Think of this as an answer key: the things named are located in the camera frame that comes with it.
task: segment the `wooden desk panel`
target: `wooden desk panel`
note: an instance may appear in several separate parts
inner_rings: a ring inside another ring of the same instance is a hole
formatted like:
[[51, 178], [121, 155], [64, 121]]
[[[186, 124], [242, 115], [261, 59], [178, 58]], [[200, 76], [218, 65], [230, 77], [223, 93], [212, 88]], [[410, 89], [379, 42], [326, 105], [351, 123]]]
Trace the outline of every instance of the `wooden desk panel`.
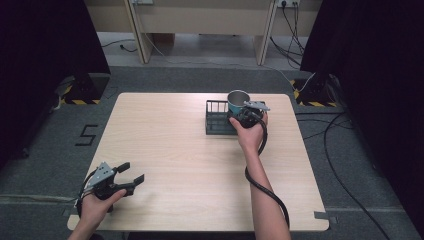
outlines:
[[[206, 135], [206, 100], [226, 94], [124, 93], [116, 102], [89, 172], [101, 161], [129, 161], [116, 177], [145, 174], [135, 194], [115, 204], [99, 227], [120, 231], [253, 231], [245, 160], [236, 136]], [[251, 94], [269, 112], [261, 159], [286, 204], [292, 231], [320, 231], [324, 206], [288, 96]], [[78, 216], [71, 216], [73, 229]]]

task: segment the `table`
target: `table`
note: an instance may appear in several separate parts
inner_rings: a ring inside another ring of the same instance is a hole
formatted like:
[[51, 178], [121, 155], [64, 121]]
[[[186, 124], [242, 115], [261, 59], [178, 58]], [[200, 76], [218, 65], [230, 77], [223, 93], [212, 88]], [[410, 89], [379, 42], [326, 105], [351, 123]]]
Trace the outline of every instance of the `table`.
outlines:
[[[99, 226], [119, 231], [253, 231], [250, 187], [236, 136], [206, 135], [207, 100], [227, 94], [123, 93], [111, 113], [88, 172], [102, 161], [131, 168], [118, 183], [145, 174], [133, 196], [114, 205]], [[292, 231], [323, 231], [328, 220], [290, 99], [251, 94], [269, 112], [261, 154], [274, 192], [286, 204]], [[74, 229], [78, 216], [71, 215]]]
[[154, 0], [152, 5], [126, 0], [143, 63], [153, 49], [150, 33], [199, 33], [254, 36], [258, 65], [265, 58], [275, 14], [275, 0]]

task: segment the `metal cup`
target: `metal cup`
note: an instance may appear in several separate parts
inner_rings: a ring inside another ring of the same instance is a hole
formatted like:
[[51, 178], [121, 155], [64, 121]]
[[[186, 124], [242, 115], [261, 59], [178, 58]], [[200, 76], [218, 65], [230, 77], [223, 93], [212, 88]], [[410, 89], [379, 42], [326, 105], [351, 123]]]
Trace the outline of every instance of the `metal cup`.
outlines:
[[245, 91], [234, 90], [228, 94], [227, 97], [228, 108], [237, 115], [240, 110], [245, 106], [244, 102], [250, 101], [250, 96]]

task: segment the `wall socket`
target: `wall socket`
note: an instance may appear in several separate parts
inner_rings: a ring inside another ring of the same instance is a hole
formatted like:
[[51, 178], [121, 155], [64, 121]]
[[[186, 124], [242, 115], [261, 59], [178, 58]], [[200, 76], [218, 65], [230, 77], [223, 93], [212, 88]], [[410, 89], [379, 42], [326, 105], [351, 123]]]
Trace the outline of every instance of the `wall socket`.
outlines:
[[294, 3], [297, 3], [297, 6], [300, 4], [300, 0], [277, 0], [277, 7], [283, 7], [283, 1], [286, 1], [286, 8], [294, 8]]

